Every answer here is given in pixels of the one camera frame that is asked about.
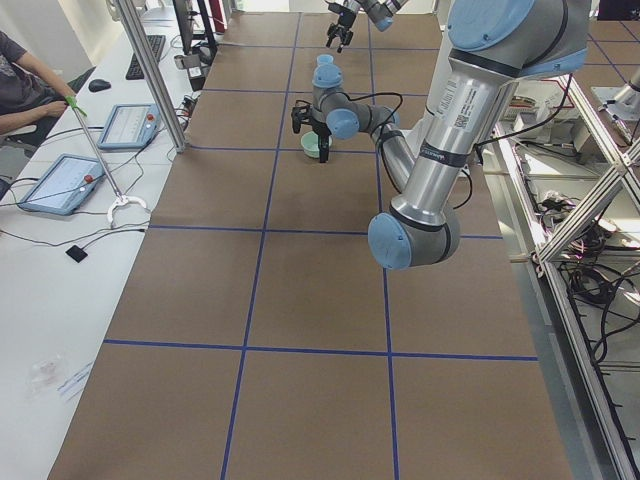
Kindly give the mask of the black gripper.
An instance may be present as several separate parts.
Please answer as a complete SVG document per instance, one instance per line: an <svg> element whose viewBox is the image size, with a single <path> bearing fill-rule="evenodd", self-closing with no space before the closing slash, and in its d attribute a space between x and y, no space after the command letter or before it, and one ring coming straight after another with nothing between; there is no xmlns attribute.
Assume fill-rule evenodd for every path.
<svg viewBox="0 0 640 480"><path fill-rule="evenodd" d="M356 20L356 12L346 6L338 6L336 12L338 13L338 22L337 25L330 25L327 29L326 47L331 47L333 41L339 38L337 52L341 53L345 47L350 45L353 38L351 28Z"/></svg>
<svg viewBox="0 0 640 480"><path fill-rule="evenodd" d="M310 108L312 130L318 135L319 162L326 163L331 147L331 131L326 124L324 114L315 105Z"/></svg>

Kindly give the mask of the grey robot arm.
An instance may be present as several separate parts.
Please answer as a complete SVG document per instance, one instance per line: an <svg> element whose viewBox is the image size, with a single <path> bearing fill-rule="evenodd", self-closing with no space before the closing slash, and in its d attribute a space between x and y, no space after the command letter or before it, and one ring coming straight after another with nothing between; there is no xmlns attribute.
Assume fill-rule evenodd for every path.
<svg viewBox="0 0 640 480"><path fill-rule="evenodd" d="M351 99L332 56L320 55L310 108L320 138L368 134L398 194L368 227L368 244L386 269L448 259L459 245L449 197L475 145L503 113L500 90L524 78L581 68L587 54L588 1L456 1L447 19L425 115L409 145L384 106Z"/></svg>
<svg viewBox="0 0 640 480"><path fill-rule="evenodd" d="M407 3L406 0L355 0L326 1L328 10L337 15L337 22L331 23L327 30L326 46L331 47L335 39L339 40L337 52L341 53L353 38L353 25L358 14L363 11L379 31L385 31L393 23L394 15Z"/></svg>

